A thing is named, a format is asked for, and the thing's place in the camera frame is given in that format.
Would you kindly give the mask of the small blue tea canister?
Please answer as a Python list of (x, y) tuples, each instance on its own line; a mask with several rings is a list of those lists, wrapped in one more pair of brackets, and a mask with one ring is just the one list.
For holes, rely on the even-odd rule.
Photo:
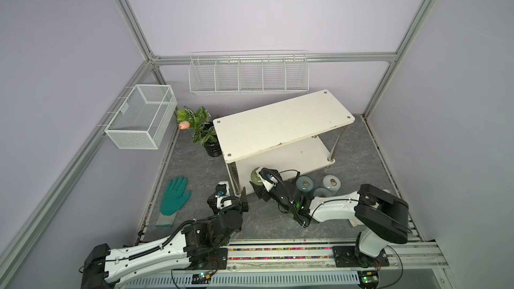
[(314, 190), (313, 196), (327, 198), (327, 197), (332, 197), (333, 194), (328, 189), (325, 189), (324, 187), (319, 187), (319, 188), (316, 188), (316, 190)]

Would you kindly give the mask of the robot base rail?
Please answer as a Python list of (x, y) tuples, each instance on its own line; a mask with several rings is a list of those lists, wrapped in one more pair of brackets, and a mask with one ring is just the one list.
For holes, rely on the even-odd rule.
[(335, 239), (234, 241), (194, 263), (176, 249), (149, 257), (107, 258), (113, 288), (458, 288), (434, 242), (390, 244), (375, 262), (351, 262), (353, 245)]

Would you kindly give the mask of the dark green tea canister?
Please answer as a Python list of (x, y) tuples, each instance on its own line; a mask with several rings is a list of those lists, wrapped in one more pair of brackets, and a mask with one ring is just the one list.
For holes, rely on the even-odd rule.
[(264, 184), (263, 178), (260, 175), (260, 172), (262, 171), (262, 169), (263, 169), (263, 167), (257, 167), (250, 174), (250, 182), (257, 187), (261, 187)]

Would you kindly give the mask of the large blue-grey tea canister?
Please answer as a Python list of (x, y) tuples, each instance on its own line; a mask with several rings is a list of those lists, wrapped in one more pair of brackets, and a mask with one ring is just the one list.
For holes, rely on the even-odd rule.
[(313, 190), (314, 182), (310, 177), (306, 175), (301, 175), (296, 180), (295, 185), (302, 194), (309, 195), (310, 192)]

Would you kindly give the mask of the white tea canister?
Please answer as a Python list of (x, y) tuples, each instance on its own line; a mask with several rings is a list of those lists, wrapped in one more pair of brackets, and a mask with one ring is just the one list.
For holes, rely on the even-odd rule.
[(341, 188), (341, 181), (334, 175), (326, 175), (323, 178), (322, 185), (325, 189), (330, 191), (332, 195), (335, 195)]

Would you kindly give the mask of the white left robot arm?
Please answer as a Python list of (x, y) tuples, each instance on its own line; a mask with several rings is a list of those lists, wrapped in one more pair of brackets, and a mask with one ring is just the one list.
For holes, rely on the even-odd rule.
[(204, 219), (187, 220), (171, 235), (133, 247), (96, 246), (82, 266), (81, 288), (120, 288), (132, 280), (160, 271), (206, 267), (216, 260), (221, 247), (242, 229), (243, 213), (249, 210), (246, 191), (219, 201), (222, 207)]

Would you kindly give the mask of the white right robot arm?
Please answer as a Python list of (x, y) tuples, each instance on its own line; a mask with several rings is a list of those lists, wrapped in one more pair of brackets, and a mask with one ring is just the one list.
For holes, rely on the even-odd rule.
[(336, 219), (363, 223), (366, 229), (359, 233), (354, 246), (333, 248), (337, 267), (388, 266), (385, 247), (408, 242), (409, 205), (403, 199), (370, 184), (362, 184), (347, 195), (309, 197), (296, 188), (300, 177), (297, 173), (286, 182), (279, 171), (258, 167), (251, 173), (250, 183), (259, 199), (274, 200), (281, 213), (303, 228)]

